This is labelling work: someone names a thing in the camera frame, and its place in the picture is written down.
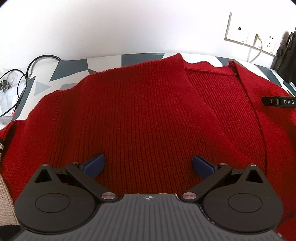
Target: white wall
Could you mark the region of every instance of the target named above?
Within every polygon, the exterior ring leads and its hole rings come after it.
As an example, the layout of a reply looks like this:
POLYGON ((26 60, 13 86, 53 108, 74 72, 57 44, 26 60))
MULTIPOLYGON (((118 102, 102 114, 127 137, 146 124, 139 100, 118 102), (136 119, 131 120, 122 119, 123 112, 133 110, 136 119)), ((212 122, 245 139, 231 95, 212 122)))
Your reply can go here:
MULTIPOLYGON (((296 27, 290 0, 8 0, 0 8, 0 69, 26 69, 42 54, 183 52, 247 61, 248 47, 224 40, 230 12, 279 33, 296 27)), ((272 60, 262 53, 254 63, 272 60)))

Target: white cable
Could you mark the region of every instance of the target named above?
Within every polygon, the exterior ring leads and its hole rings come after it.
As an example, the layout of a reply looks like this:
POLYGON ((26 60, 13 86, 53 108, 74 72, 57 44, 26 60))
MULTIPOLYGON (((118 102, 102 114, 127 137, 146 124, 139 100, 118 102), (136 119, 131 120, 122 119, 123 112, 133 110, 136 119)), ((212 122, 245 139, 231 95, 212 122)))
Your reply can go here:
POLYGON ((259 51, 259 53, 255 56, 255 58, 253 58, 249 63, 252 63, 255 59, 258 58, 258 56, 262 53, 262 49, 263 49, 263 43, 262 43, 262 39, 259 37, 258 34, 256 34, 256 39, 259 39, 260 42, 261 42, 261 49, 259 51))

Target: black cable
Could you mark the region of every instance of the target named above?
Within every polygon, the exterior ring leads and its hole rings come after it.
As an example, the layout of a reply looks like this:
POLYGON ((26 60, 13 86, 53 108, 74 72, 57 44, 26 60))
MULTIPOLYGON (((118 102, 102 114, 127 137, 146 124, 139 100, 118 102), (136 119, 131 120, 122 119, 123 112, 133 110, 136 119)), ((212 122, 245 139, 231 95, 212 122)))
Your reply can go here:
POLYGON ((20 100, 20 96, 19 96, 19 94, 18 94, 18 87, 19 87, 19 85, 20 85, 20 81, 22 80, 23 77, 26 77, 26 74, 23 74, 23 76, 22 76, 22 77, 20 78, 20 80, 19 80, 19 83, 17 84, 17 97, 18 97, 18 102, 21 101, 21 100, 20 100))
POLYGON ((9 111, 11 111, 13 108, 15 108, 15 107, 18 106, 18 104, 20 103, 22 97, 24 96, 25 90, 26 90, 26 88, 27 88, 27 84, 28 84, 28 80, 29 80, 29 76, 28 76, 28 75, 31 75, 31 74, 29 74, 29 69, 30 69, 31 65, 32 65, 36 60, 41 59, 41 58, 54 58, 54 59, 59 60, 59 61, 62 60, 61 58, 59 58, 59 57, 57 57, 57 56, 55 56, 55 55, 41 55, 41 56, 35 58, 34 60, 32 60, 32 62, 29 64, 29 66, 28 66, 28 68, 27 68, 26 73, 24 73, 23 71, 21 71, 21 70, 19 70, 19 69, 12 69, 12 70, 7 71, 4 75, 2 75, 2 76, 0 77, 0 79, 2 79, 5 75, 7 75, 8 73, 10 73, 10 72, 12 72, 12 71, 18 71, 18 72, 22 73, 22 77, 20 78, 19 83, 18 83, 18 85, 17 85, 17 96, 18 96, 18 100, 17 100, 17 102, 16 102, 16 103, 15 103, 15 104, 14 104, 14 105, 13 105, 8 111, 6 111, 6 112, 3 113, 2 115, 0 115, 0 117, 6 115, 9 111), (20 95, 18 94, 18 87, 19 87, 19 85, 20 85, 20 81, 21 81, 21 79, 22 79, 23 77, 25 77, 26 85, 25 85, 25 89, 23 90, 23 92, 22 92, 22 94, 21 94, 21 96, 20 96, 20 95))
POLYGON ((55 55, 50 55, 50 54, 41 55, 41 56, 39 56, 39 57, 33 59, 32 62, 29 64, 28 68, 27 68, 27 72, 26 72, 26 77, 27 77, 27 79, 29 79, 28 74, 29 74, 29 69, 30 69, 31 65, 32 65, 36 60, 41 59, 41 58, 55 58, 56 60, 62 60, 61 58, 59 58, 59 57, 57 57, 57 56, 55 56, 55 55))

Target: geometric patterned bedsheet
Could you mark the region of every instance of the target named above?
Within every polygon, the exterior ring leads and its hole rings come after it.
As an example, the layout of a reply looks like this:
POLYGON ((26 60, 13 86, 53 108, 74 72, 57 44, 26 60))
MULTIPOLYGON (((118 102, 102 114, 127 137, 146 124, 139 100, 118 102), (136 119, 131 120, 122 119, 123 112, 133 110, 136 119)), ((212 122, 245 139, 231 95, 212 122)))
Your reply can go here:
MULTIPOLYGON (((12 120, 27 119, 30 111, 38 104, 43 96, 56 90, 69 89, 89 74, 146 61, 159 60, 174 54, 176 53, 124 54, 80 60, 57 61, 39 65, 33 70, 23 98, 12 120)), ((215 67, 227 66, 228 61, 236 61, 253 73, 282 87, 291 96, 296 96, 296 87, 293 83, 288 84, 284 82, 272 69, 235 59, 187 53, 182 53, 181 55, 183 59, 189 63, 207 61, 215 67)))

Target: blue gripper pad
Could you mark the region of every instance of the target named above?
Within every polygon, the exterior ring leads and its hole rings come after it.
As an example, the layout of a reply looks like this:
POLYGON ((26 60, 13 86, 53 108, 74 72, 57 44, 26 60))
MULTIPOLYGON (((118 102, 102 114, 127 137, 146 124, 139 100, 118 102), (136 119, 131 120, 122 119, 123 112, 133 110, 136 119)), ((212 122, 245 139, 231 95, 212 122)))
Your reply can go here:
POLYGON ((193 170, 204 180, 215 172, 215 168, 205 160, 195 156, 192 160, 193 170))
POLYGON ((101 171, 103 171, 105 166, 105 157, 103 154, 100 154, 96 157, 92 157, 84 162, 80 168, 82 171, 89 175, 91 178, 95 179, 101 171))

